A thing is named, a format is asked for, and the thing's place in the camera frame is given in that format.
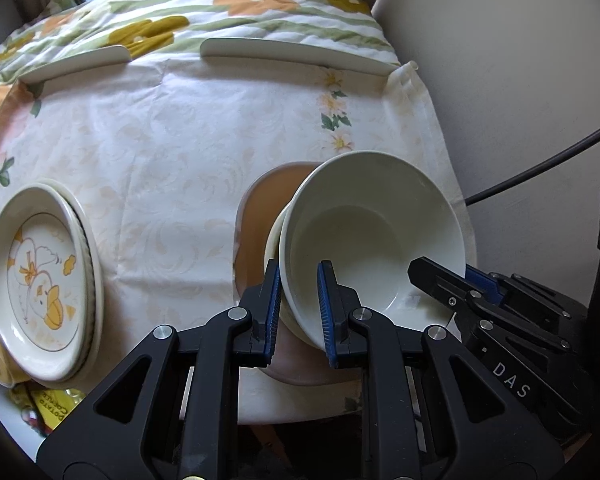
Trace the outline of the small white bowl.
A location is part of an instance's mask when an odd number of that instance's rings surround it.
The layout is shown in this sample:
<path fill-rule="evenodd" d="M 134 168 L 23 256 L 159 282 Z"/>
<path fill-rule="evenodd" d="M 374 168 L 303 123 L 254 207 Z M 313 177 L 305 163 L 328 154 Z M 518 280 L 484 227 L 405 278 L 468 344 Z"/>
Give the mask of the small white bowl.
<path fill-rule="evenodd" d="M 277 255 L 293 331 L 315 348 L 324 346 L 321 261 L 332 263 L 363 306 L 412 330 L 448 325 L 453 311 L 411 283 L 410 263 L 427 257 L 458 275 L 466 264 L 460 222 L 437 185 L 409 162 L 373 151 L 336 156 L 302 181 L 286 208 Z"/>

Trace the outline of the cream ceramic bowl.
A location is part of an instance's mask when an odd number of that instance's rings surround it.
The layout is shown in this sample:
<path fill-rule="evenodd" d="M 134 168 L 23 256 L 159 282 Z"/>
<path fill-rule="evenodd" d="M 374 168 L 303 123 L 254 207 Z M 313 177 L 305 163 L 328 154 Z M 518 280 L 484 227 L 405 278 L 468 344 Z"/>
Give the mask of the cream ceramic bowl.
<path fill-rule="evenodd" d="M 278 274 L 282 274 L 282 264 L 279 262 L 279 242 L 282 236 L 282 227 L 286 214 L 288 212 L 289 205 L 283 206 L 283 209 L 277 215 L 272 225 L 272 228 L 268 231 L 268 237 L 265 241 L 263 264 L 264 267 L 268 267 L 270 260 L 275 260 L 278 266 Z M 287 330 L 300 339 L 305 344 L 308 344 L 311 348 L 321 349 L 320 346 L 314 344 L 314 342 L 308 337 L 308 335 L 302 330 L 294 314 L 289 307 L 289 304 L 285 298 L 283 285 L 279 285 L 280 289 L 280 307 L 279 307 L 279 321 L 282 322 Z"/>

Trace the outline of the small duck plate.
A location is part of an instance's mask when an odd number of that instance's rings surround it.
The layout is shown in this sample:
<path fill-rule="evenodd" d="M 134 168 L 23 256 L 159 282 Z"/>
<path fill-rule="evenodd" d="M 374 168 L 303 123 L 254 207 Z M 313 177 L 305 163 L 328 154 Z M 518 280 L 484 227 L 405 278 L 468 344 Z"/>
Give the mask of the small duck plate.
<path fill-rule="evenodd" d="M 87 337 L 83 238 L 71 206 L 30 184 L 0 211 L 0 337 L 39 382 L 79 366 Z"/>

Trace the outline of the pink square plastic bowl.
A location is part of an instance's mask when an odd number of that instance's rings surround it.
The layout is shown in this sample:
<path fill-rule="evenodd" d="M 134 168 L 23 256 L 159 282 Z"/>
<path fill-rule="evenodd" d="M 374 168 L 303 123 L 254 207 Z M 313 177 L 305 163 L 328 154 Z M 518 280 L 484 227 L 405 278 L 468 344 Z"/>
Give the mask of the pink square plastic bowl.
<path fill-rule="evenodd" d="M 251 185 L 236 217 L 234 284 L 237 295 L 262 282 L 266 265 L 277 256 L 287 204 L 315 162 L 291 162 L 264 174 Z M 309 387 L 341 384 L 361 378 L 359 370 L 333 370 L 315 347 L 285 300 L 280 302 L 275 353 L 262 372 L 285 384 Z"/>

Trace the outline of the plain white plate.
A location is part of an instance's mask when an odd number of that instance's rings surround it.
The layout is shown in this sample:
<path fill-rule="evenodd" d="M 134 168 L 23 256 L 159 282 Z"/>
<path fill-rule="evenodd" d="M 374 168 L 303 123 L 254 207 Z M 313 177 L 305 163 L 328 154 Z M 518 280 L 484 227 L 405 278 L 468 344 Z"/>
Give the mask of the plain white plate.
<path fill-rule="evenodd" d="M 94 330 L 94 321 L 95 321 L 95 294 L 94 294 L 94 276 L 93 276 L 93 267 L 92 267 L 92 259 L 90 256 L 90 252 L 88 251 L 88 247 L 86 244 L 86 238 L 84 236 L 83 230 L 80 225 L 80 230 L 83 238 L 83 246 L 84 246 L 84 261 L 85 261 L 85 277 L 86 277 L 86 312 L 87 312 L 87 337 L 86 343 L 83 346 L 83 353 L 81 356 L 81 361 L 84 359 L 84 356 L 88 352 L 88 346 L 90 345 L 93 330 Z"/>

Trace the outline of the floral white tablecloth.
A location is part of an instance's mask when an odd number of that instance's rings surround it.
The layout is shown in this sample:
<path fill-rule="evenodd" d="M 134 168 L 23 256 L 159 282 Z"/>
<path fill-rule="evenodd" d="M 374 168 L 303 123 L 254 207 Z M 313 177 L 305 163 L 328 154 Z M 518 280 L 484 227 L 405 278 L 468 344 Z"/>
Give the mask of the floral white tablecloth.
<path fill-rule="evenodd" d="M 475 237 L 434 103 L 415 63 L 376 76 L 249 58 L 150 54 L 0 102 L 0 211 L 54 179 L 82 204 L 102 266 L 105 318 L 92 391 L 155 327 L 188 330 L 234 307 L 238 208 L 278 166 L 352 152 L 409 162 Z"/>

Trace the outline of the floral striped quilt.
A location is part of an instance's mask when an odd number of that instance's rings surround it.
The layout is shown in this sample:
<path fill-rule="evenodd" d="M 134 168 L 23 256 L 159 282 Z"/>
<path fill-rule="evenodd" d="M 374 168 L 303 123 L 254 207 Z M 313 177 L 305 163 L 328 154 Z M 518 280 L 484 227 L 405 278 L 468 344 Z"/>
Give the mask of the floral striped quilt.
<path fill-rule="evenodd" d="M 92 0 L 12 32 L 0 45 L 0 85 L 88 50 L 122 46 L 198 53 L 211 37 L 298 42 L 398 62 L 363 0 Z"/>

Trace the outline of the green patterned pillow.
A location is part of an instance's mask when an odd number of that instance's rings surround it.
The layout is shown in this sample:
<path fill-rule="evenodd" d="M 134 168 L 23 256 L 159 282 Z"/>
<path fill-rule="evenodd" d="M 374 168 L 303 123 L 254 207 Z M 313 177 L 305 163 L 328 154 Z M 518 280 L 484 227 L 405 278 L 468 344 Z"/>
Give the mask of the green patterned pillow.
<path fill-rule="evenodd" d="M 71 10 L 76 7 L 76 0 L 50 0 L 42 12 L 43 18 Z"/>

